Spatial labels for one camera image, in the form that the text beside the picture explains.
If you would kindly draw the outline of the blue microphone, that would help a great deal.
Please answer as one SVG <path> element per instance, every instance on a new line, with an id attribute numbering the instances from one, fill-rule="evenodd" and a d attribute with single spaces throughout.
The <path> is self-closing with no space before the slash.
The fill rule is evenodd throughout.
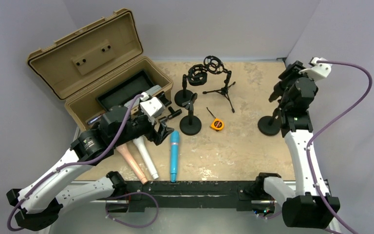
<path id="1" fill-rule="evenodd" d="M 180 135 L 174 131 L 170 135 L 170 181 L 176 182 L 178 174 L 178 155 L 179 155 Z"/>

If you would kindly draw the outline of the tan plastic tool case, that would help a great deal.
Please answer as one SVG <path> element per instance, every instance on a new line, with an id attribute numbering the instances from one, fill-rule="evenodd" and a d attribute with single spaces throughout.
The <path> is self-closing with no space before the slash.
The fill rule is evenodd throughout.
<path id="1" fill-rule="evenodd" d="M 105 112 L 97 98 L 141 70 L 171 99 L 173 80 L 143 52 L 133 13 L 123 8 L 32 52 L 26 62 L 86 131 Z"/>

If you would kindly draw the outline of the black right-side clip stand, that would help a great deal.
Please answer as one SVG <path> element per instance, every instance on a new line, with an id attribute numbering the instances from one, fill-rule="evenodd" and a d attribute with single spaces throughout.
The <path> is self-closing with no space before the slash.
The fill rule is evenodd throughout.
<path id="1" fill-rule="evenodd" d="M 276 108 L 271 116 L 263 116 L 258 121 L 259 131 L 266 136 L 277 135 L 281 129 L 280 108 Z"/>

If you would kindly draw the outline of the black tripod shock-mount stand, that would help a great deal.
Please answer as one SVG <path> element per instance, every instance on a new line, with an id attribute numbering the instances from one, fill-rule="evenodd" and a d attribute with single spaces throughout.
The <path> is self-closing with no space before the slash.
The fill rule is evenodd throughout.
<path id="1" fill-rule="evenodd" d="M 216 56 L 206 56 L 203 61 L 203 65 L 205 67 L 206 73 L 211 73 L 214 75 L 219 75 L 221 73 L 226 74 L 226 78 L 224 80 L 224 87 L 217 89 L 217 90 L 211 90 L 211 91 L 203 91 L 202 94 L 208 94 L 208 93 L 218 93 L 225 97 L 231 107 L 232 113 L 235 113 L 235 109 L 233 108 L 232 102 L 230 100 L 228 91 L 231 86 L 235 85 L 235 81 L 232 84 L 230 83 L 232 71 L 225 68 L 223 62 Z"/>

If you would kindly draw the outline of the yellow tape measure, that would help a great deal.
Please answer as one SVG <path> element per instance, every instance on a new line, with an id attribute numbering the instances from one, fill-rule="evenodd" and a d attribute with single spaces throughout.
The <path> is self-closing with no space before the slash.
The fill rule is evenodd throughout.
<path id="1" fill-rule="evenodd" d="M 225 126 L 224 122 L 221 119 L 215 117 L 208 107 L 206 109 L 208 110 L 210 115 L 214 118 L 213 122 L 210 125 L 210 128 L 216 132 L 221 131 Z"/>

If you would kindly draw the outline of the grey box inside case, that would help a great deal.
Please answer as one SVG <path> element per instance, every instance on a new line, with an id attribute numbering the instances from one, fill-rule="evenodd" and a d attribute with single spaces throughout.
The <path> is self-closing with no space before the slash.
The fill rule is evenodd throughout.
<path id="1" fill-rule="evenodd" d="M 145 93 L 146 93 L 146 95 L 152 96 L 153 94 L 160 91 L 161 89 L 162 89 L 162 87 L 160 85 L 155 85 L 155 86 L 149 88 L 148 90 L 146 90 Z M 129 109 L 130 108 L 135 108 L 139 105 L 139 102 L 142 101 L 142 97 L 138 98 L 133 105 L 131 105 L 132 100 L 129 100 L 124 104 L 124 106 L 129 108 Z"/>

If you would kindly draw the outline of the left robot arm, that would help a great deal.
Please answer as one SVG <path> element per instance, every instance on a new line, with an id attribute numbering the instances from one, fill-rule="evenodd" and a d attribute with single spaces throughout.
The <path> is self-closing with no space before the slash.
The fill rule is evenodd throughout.
<path id="1" fill-rule="evenodd" d="M 64 156 L 37 181 L 24 189 L 8 191 L 8 202 L 14 207 L 9 219 L 17 223 L 17 227 L 12 227 L 8 221 L 8 229 L 39 231 L 52 225 L 62 213 L 85 202 L 108 197 L 121 199 L 127 192 L 127 183 L 118 172 L 109 172 L 78 190 L 67 186 L 113 155 L 116 147 L 141 136 L 159 145 L 173 131 L 164 123 L 160 123 L 158 130 L 154 128 L 155 119 L 165 105 L 150 100 L 138 107 L 135 117 L 125 106 L 113 107 L 90 130 L 82 132 Z"/>

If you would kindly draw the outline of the black T-shaped adapter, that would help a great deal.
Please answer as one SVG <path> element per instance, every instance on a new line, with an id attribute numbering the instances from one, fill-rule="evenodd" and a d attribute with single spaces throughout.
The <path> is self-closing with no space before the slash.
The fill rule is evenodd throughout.
<path id="1" fill-rule="evenodd" d="M 181 109 L 174 110 L 171 106 L 168 107 L 168 110 L 169 110 L 170 114 L 167 115 L 167 116 L 164 116 L 164 117 L 160 118 L 158 120 L 160 123 L 165 123 L 165 122 L 167 122 L 167 121 L 169 121 L 169 120 L 171 120 L 171 119 L 179 116 L 182 113 Z"/>

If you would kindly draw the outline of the pink microphone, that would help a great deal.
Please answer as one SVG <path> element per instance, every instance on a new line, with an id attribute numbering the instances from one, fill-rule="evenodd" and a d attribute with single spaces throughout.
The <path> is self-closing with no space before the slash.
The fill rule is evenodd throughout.
<path id="1" fill-rule="evenodd" d="M 143 171 L 141 170 L 141 168 L 139 167 L 139 165 L 137 164 L 137 162 L 135 161 L 134 157 L 130 153 L 127 145 L 122 144 L 120 146 L 117 146 L 116 150 L 123 156 L 124 160 L 128 163 L 128 165 L 130 166 L 138 180 L 142 184 L 146 184 L 148 180 Z"/>

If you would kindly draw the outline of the black round-base shock-mount stand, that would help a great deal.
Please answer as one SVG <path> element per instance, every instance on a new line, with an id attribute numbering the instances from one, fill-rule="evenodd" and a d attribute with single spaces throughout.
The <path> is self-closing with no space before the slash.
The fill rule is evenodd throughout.
<path id="1" fill-rule="evenodd" d="M 196 64 L 192 66 L 188 74 L 182 77 L 182 90 L 178 91 L 174 96 L 175 104 L 184 107 L 184 103 L 189 101 L 193 93 L 187 89 L 187 84 L 190 86 L 201 86 L 207 82 L 207 70 L 203 64 Z"/>

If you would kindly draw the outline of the black round-base clip stand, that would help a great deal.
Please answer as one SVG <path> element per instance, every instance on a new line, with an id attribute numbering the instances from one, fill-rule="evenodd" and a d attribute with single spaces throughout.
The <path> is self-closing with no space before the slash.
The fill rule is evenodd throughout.
<path id="1" fill-rule="evenodd" d="M 197 99 L 198 94 L 194 93 L 189 101 L 183 103 L 184 108 L 188 111 L 187 116 L 180 120 L 180 130 L 183 134 L 188 136 L 196 135 L 202 128 L 200 119 L 194 115 L 194 102 Z"/>

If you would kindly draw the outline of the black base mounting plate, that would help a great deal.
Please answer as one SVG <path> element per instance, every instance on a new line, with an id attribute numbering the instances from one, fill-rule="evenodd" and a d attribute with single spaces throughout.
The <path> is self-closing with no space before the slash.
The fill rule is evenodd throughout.
<path id="1" fill-rule="evenodd" d="M 255 181 L 127 181 L 112 196 L 127 202 L 129 212 L 146 208 L 234 209 L 259 215 L 274 213 L 275 201 Z"/>

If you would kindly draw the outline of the white grey-headed microphone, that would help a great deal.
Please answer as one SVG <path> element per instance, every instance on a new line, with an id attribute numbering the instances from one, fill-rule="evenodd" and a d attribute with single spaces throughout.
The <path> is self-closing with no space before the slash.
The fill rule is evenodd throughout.
<path id="1" fill-rule="evenodd" d="M 142 136 L 133 139 L 132 140 L 134 145 L 137 147 L 142 159 L 144 160 L 145 166 L 148 169 L 151 177 L 153 180 L 156 180 L 159 178 L 158 172 L 155 168 L 155 165 L 150 157 L 150 154 L 146 148 L 146 145 L 144 143 L 144 138 Z"/>

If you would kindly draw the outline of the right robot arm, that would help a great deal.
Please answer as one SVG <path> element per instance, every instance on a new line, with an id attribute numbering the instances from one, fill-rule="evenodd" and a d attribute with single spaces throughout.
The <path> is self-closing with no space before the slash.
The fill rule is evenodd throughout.
<path id="1" fill-rule="evenodd" d="M 318 92 L 316 82 L 330 72 L 331 65 L 324 58 L 312 58 L 309 67 L 300 61 L 289 65 L 268 99 L 277 101 L 277 108 L 258 121 L 264 135 L 282 135 L 292 158 L 295 189 L 274 173 L 260 173 L 254 184 L 257 197 L 270 196 L 277 202 L 287 227 L 325 229 L 340 209 L 339 199 L 331 195 L 320 173 L 308 112 Z"/>

